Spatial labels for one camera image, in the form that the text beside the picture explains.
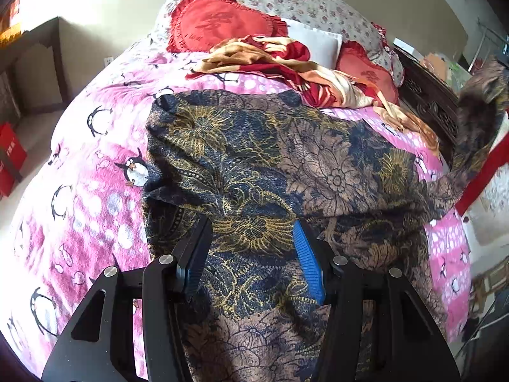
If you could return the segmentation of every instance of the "red pillow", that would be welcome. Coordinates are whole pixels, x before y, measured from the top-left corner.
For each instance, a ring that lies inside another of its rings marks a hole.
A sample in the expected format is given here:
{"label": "red pillow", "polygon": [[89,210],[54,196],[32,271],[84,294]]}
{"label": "red pillow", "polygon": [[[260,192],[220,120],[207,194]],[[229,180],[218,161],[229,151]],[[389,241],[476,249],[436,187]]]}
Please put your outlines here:
{"label": "red pillow", "polygon": [[[385,68],[371,62],[359,43],[355,41],[343,42],[336,70],[374,83],[382,91],[387,101],[398,104],[398,89],[394,85],[392,76]],[[375,91],[371,88],[366,88],[363,91],[366,96],[376,97]]]}
{"label": "red pillow", "polygon": [[285,22],[237,0],[182,0],[171,14],[168,52],[208,52],[224,39],[262,34],[286,37]]}

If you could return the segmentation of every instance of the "bed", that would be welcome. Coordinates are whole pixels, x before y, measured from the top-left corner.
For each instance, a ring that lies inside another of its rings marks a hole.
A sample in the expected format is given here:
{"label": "bed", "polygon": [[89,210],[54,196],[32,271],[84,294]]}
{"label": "bed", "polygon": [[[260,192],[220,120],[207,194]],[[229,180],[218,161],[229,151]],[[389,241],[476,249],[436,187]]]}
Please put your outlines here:
{"label": "bed", "polygon": [[[2,243],[0,274],[2,282],[11,285],[0,289],[0,330],[35,375],[41,375],[59,333],[105,267],[130,270],[151,261],[141,200],[148,179],[145,127],[154,101],[189,90],[257,95],[288,90],[277,80],[242,73],[186,80],[188,70],[206,53],[166,51],[171,32],[168,13],[179,1],[167,0],[152,33],[103,70],[64,112],[52,136],[52,155],[24,193],[10,242]],[[376,27],[340,0],[238,2],[341,33],[344,39],[362,44],[369,58],[390,72],[396,86],[403,81],[401,63]],[[444,174],[441,160],[418,135],[391,130],[372,108],[323,112],[346,121],[364,119],[391,144],[414,154],[420,180],[429,182]],[[452,340],[467,319],[468,246],[455,210],[424,230],[428,248],[422,250],[429,262],[419,292]],[[146,377],[137,301],[133,324],[136,367]],[[232,335],[242,333],[242,323],[238,326],[236,333],[229,330]],[[249,340],[258,336],[254,332]],[[250,360],[246,355],[232,359],[240,368],[252,366]]]}

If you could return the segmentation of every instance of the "wall outlet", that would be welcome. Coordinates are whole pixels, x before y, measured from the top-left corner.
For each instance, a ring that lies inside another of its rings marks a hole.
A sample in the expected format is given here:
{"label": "wall outlet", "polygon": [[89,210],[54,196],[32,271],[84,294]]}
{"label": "wall outlet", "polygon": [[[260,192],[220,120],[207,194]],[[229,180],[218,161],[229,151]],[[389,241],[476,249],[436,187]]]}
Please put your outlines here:
{"label": "wall outlet", "polygon": [[113,60],[115,60],[114,57],[105,57],[104,58],[104,67],[108,66]]}

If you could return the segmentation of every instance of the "red strap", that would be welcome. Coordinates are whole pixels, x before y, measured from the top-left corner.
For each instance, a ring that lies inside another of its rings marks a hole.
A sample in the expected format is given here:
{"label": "red strap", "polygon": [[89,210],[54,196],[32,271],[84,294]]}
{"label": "red strap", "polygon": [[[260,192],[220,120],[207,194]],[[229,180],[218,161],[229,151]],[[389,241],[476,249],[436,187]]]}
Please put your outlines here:
{"label": "red strap", "polygon": [[488,159],[484,163],[477,177],[468,184],[461,199],[456,204],[456,209],[463,215],[470,205],[483,192],[486,185],[495,175],[497,169],[509,162],[509,133],[502,141],[490,152]]}

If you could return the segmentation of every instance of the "pink bed sheet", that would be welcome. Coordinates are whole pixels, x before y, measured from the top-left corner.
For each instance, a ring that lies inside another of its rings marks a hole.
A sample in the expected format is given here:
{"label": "pink bed sheet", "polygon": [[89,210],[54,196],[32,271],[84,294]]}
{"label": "pink bed sheet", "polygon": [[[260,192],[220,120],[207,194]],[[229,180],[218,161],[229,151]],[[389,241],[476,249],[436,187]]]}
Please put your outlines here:
{"label": "pink bed sheet", "polygon": [[[275,80],[235,73],[185,80],[205,55],[170,54],[150,38],[142,40],[101,72],[60,119],[52,155],[27,187],[10,240],[0,247],[0,330],[35,375],[42,374],[59,333],[105,267],[129,270],[150,261],[140,205],[147,176],[144,127],[154,99],[204,88],[250,94],[288,90]],[[392,144],[418,156],[422,179],[442,175],[440,160],[417,135],[395,133],[371,108],[324,112],[365,119]],[[426,231],[433,281],[453,339],[467,318],[467,244],[454,210]],[[136,367],[146,378],[138,303],[133,323]]]}

